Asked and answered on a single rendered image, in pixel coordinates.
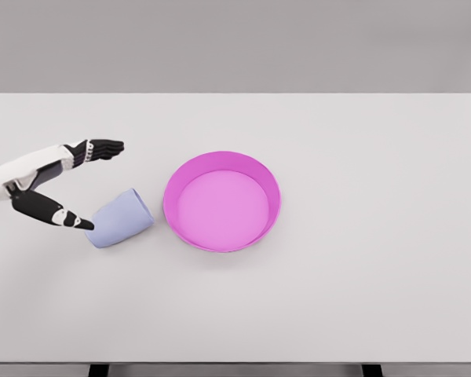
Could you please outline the pink plate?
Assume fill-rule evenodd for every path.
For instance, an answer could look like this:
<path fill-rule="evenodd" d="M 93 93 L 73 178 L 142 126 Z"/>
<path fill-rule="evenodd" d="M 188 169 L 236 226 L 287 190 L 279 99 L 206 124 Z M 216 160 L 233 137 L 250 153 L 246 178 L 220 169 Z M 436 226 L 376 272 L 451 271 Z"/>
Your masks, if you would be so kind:
<path fill-rule="evenodd" d="M 216 151 L 183 163 L 170 177 L 162 208 L 172 231 L 199 249 L 228 253 L 262 240 L 282 206 L 273 172 L 239 152 Z"/>

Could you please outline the lavender cup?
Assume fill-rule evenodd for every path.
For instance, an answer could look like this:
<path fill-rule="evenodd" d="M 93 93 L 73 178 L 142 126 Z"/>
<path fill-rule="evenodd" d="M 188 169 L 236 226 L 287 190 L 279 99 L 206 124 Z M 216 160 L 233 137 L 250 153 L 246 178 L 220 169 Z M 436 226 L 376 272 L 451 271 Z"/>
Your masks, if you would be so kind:
<path fill-rule="evenodd" d="M 94 230 L 86 237 L 96 248 L 105 248 L 136 236 L 155 224 L 155 219 L 134 188 L 122 192 L 95 212 Z"/>

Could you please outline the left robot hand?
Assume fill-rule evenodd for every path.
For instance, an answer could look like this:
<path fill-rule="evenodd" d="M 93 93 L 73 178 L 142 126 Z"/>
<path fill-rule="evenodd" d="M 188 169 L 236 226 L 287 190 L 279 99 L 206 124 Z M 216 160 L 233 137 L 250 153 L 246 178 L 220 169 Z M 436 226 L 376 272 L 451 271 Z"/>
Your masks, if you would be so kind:
<path fill-rule="evenodd" d="M 110 160 L 125 149 L 123 141 L 84 139 L 52 145 L 0 165 L 0 202 L 29 218 L 73 229 L 94 230 L 94 224 L 39 192 L 37 187 L 85 163 Z"/>

